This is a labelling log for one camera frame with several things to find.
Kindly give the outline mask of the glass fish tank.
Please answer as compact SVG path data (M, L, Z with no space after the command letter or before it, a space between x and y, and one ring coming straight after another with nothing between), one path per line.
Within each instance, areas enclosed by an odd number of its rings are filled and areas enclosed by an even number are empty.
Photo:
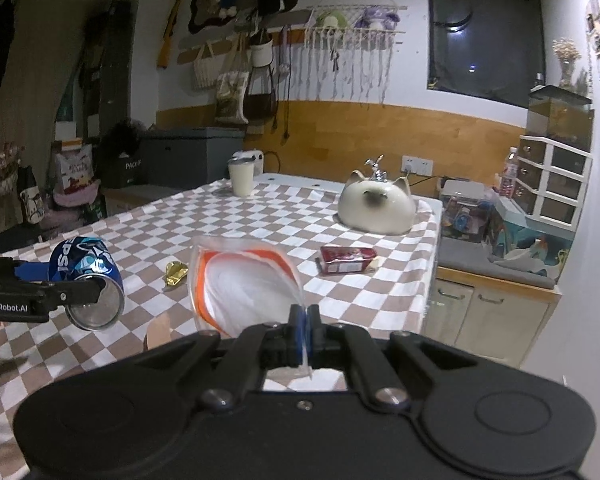
M529 93L526 133L589 152L593 117L591 99L547 84Z

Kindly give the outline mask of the blue Pepsi can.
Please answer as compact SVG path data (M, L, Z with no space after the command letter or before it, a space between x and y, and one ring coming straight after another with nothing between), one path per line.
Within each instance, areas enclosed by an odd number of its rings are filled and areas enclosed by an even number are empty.
M122 277L103 240L76 236L58 244L50 256L52 282L70 283L62 300L70 321L82 330L103 330L124 310Z

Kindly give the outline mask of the cream low cabinet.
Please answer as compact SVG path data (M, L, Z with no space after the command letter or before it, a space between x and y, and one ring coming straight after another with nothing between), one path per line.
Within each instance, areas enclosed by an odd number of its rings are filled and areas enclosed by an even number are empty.
M512 367L521 366L562 293L440 266L431 284L422 333Z

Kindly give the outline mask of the white macrame wall hanging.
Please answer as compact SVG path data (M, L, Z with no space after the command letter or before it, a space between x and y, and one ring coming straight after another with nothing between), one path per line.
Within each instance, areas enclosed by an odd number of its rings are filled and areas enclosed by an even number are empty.
M294 55L296 97L384 104L404 10L390 3L311 8Z

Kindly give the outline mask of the white drawer unit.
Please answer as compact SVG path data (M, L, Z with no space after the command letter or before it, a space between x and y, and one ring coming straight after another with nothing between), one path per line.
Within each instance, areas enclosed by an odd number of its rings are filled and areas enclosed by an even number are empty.
M521 136L512 201L528 218L574 232L582 214L593 157L542 136Z

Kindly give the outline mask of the clear orange plastic bag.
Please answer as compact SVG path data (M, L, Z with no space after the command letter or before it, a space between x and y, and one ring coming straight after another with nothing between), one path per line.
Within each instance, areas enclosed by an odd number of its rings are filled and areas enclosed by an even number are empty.
M251 325L285 323L293 304L306 306L296 265L254 238L195 237L187 285L198 320L225 337Z

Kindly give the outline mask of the red snack packet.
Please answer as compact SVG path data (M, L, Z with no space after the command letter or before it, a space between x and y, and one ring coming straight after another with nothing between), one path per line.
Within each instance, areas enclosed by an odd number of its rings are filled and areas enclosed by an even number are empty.
M323 274L374 272L380 263L373 248L323 246L318 252L318 268Z

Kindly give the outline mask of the grey storage box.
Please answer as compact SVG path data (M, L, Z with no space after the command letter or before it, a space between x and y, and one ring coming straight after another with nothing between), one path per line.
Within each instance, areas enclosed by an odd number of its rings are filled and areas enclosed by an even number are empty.
M152 130L140 136L147 182L191 190L225 179L227 162L242 150L245 133L236 128Z

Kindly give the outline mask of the dark window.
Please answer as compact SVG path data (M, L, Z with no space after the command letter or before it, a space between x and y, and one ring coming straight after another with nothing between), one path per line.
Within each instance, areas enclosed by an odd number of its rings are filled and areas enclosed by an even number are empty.
M428 4L428 88L525 107L544 79L541 0Z

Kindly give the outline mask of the brown white checkered tablecloth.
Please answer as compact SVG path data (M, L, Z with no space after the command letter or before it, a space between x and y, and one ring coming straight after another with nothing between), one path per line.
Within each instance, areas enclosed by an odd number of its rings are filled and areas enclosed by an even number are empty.
M73 326L64 311L44 324L0 329L0 479L27 470L12 418L32 392L58 378L140 352L154 318L174 336L218 330L234 336L259 321L285 321L290 297L257 306L256 274L242 242L260 240L297 270L297 298L326 322L367 328L377 338L422 327L434 275L441 204L419 198L402 236L362 233L336 217L340 188L298 177L263 176L239 198L224 181L116 214L83 229L101 238L122 274L125 308L106 330Z

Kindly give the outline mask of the plastic water bottle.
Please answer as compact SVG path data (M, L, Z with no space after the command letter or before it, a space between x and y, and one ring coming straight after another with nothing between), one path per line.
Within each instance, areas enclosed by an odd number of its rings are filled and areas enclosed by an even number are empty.
M512 146L506 157L505 166L501 175L500 188L498 194L501 196L512 197L515 191L516 177L518 171L517 149Z

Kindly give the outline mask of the dried flower bouquet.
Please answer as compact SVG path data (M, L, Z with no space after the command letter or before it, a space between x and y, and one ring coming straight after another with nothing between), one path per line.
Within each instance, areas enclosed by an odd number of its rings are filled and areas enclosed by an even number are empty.
M576 63L581 55L576 44L567 38L553 40L553 52L558 59L560 68L559 87L570 89L572 87L572 77Z

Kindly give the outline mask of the gold foil wrapper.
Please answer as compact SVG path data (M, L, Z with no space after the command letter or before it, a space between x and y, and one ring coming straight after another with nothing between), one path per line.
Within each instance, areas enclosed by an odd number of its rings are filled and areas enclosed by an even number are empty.
M181 261L170 261L164 270L164 282L168 287L176 287L187 278L188 266Z

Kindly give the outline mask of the white cat-shaped ceramic jar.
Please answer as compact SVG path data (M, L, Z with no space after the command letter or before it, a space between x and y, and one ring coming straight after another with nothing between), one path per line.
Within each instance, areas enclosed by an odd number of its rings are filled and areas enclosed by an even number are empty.
M406 177L391 181L380 168L384 156L367 159L372 174L351 172L340 193L337 217L350 229L380 235L404 235L415 223L416 203Z

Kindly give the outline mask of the white cup with lid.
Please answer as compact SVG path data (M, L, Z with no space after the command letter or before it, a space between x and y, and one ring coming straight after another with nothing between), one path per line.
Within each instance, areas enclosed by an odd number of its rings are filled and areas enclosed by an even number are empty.
M247 197L253 190L253 163L251 160L236 160L227 162L230 174L230 185L236 196Z

